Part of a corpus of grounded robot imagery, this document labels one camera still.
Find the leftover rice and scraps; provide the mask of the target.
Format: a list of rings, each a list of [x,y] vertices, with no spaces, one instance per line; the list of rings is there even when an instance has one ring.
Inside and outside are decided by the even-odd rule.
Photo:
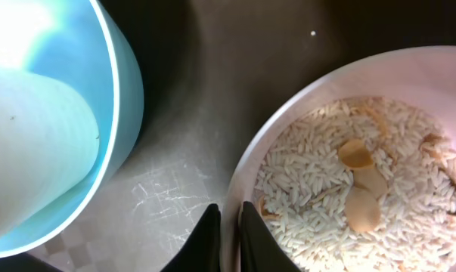
[[[373,230],[349,226],[355,172],[345,142],[367,147],[388,190]],[[254,196],[275,241],[304,271],[447,271],[456,263],[456,150],[430,114],[399,100],[336,100],[292,122],[269,148]]]

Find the white cup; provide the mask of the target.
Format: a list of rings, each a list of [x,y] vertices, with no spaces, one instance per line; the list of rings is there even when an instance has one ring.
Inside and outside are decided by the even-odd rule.
[[[90,172],[99,136],[94,113],[69,85],[0,68],[0,237]]]

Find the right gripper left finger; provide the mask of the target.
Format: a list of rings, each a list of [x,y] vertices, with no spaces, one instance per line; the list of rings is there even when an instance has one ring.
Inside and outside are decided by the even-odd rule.
[[[220,221],[218,205],[208,205],[185,244],[161,271],[219,272]]]

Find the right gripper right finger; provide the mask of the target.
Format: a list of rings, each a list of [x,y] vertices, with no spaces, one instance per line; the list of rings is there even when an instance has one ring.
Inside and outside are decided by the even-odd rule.
[[[240,214],[240,268],[242,272],[300,272],[251,202],[243,203]]]

